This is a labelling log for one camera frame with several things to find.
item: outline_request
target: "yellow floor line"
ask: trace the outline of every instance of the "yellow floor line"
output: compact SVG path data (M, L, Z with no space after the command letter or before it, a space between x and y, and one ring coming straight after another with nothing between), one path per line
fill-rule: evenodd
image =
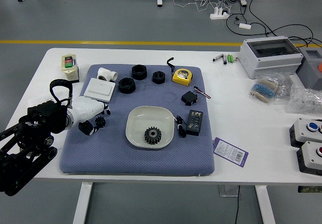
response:
M227 42L166 42L166 41L80 41L80 40L0 40L0 44L91 44L91 45L168 45L168 46L241 46Z

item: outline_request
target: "blue button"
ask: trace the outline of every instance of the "blue button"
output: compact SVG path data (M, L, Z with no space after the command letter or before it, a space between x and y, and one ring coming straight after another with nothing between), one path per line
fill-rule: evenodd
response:
M310 122L308 125L307 125L307 129L311 132L316 132L318 130L318 126L316 123L314 122Z

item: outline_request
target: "white plastic container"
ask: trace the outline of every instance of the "white plastic container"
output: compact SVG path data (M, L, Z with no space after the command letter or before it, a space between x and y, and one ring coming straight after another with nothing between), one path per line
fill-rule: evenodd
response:
M294 74L303 55L285 36L246 39L239 59L251 79L259 73Z

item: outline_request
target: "black pipe fitting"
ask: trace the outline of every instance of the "black pipe fitting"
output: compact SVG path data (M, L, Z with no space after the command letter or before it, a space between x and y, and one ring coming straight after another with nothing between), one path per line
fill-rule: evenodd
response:
M119 89L121 93L131 94L135 91L135 82L132 78L123 78L119 81Z
M152 75L152 81L156 84L162 84L166 81L166 74L162 71L156 71Z
M133 66L132 77L139 81L145 79L147 77L146 67L141 64Z

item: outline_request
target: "small black gear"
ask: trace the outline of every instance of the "small black gear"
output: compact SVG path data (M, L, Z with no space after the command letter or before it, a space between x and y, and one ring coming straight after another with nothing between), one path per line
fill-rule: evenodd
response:
M97 126L97 127L99 127L99 128L104 127L104 126L105 126L105 124L106 124L104 117L97 117L97 118L95 119L95 124L96 124L96 126Z
M161 140L161 131L156 127L149 127L144 133L144 138L149 144L157 144Z

